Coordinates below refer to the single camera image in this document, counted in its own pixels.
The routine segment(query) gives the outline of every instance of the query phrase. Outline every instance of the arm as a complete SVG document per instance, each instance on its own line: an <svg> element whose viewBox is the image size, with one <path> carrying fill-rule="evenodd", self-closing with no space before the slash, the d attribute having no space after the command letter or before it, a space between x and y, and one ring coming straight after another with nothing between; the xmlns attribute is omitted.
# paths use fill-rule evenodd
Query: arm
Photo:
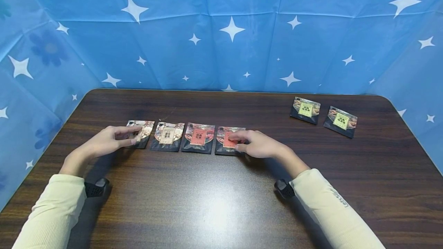
<svg viewBox="0 0 443 249"><path fill-rule="evenodd" d="M85 181L82 178L89 162L120 147L135 144L124 138L141 127L107 127L70 153L59 172L32 207L32 212L15 241L13 249L66 248L71 229L86 199Z"/></svg>
<svg viewBox="0 0 443 249"><path fill-rule="evenodd" d="M293 180L295 195L310 217L320 225L336 249L385 248L363 219L316 169L309 168L291 148L258 131L239 131L232 140L248 140L236 149L256 158L275 158Z"/></svg>

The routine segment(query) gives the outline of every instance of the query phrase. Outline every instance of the red label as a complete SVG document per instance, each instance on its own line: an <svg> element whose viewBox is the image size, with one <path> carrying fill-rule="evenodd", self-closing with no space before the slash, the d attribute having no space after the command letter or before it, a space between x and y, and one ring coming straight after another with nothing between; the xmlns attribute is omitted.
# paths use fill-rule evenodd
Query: red label
<svg viewBox="0 0 443 249"><path fill-rule="evenodd" d="M238 141L230 141L229 136L232 135L234 132L225 132L225 139L223 141L223 147L228 148L235 148L235 145L238 143Z"/></svg>
<svg viewBox="0 0 443 249"><path fill-rule="evenodd" d="M206 130L203 129L193 130L191 144L205 145L205 140L206 140Z"/></svg>

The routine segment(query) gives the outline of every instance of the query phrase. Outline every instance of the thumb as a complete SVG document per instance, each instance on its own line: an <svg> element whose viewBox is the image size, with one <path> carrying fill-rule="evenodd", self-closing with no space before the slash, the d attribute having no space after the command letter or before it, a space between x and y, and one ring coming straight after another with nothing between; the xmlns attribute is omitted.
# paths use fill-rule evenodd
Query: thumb
<svg viewBox="0 0 443 249"><path fill-rule="evenodd" d="M126 147L126 146L131 146L136 144L137 140L130 138L130 139L122 139L121 141L117 141L118 142L118 146L121 147Z"/></svg>
<svg viewBox="0 0 443 249"><path fill-rule="evenodd" d="M237 150L238 152L246 152L247 148L248 148L247 144L239 143L235 145L235 150Z"/></svg>

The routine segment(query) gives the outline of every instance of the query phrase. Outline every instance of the food packet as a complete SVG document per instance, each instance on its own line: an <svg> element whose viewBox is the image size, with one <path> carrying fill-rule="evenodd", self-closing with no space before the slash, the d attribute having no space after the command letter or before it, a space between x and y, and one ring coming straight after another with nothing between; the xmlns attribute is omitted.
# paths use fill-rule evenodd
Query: food packet
<svg viewBox="0 0 443 249"><path fill-rule="evenodd" d="M235 145L238 141L230 141L229 136L239 130L245 130L242 127L225 127L219 126L217 128L217 141L215 144L215 155L239 156L239 152L235 150Z"/></svg>
<svg viewBox="0 0 443 249"><path fill-rule="evenodd" d="M128 138L136 139L136 144L128 146L127 148L145 149L148 144L149 136L151 135L152 128L154 127L154 121L146 120L130 120L126 126L141 126L142 130L138 132L130 133Z"/></svg>
<svg viewBox="0 0 443 249"><path fill-rule="evenodd" d="M353 138L357 126L357 117L331 106L323 126L348 138Z"/></svg>
<svg viewBox="0 0 443 249"><path fill-rule="evenodd" d="M151 144L153 151L178 152L182 141L184 123L158 123Z"/></svg>
<svg viewBox="0 0 443 249"><path fill-rule="evenodd" d="M297 96L294 98L291 108L291 116L293 118L317 125L319 113L320 103Z"/></svg>
<svg viewBox="0 0 443 249"><path fill-rule="evenodd" d="M182 152L210 154L215 125L188 123L183 140Z"/></svg>

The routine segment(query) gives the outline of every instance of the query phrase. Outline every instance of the right hand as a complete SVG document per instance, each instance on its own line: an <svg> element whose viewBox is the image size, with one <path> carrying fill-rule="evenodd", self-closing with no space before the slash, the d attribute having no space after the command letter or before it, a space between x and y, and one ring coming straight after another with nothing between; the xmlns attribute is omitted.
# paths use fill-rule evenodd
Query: right hand
<svg viewBox="0 0 443 249"><path fill-rule="evenodd" d="M237 144L235 149L254 158L276 158L284 152L292 151L286 145L263 134L260 131L241 130L229 136L231 141L247 140L249 144Z"/></svg>

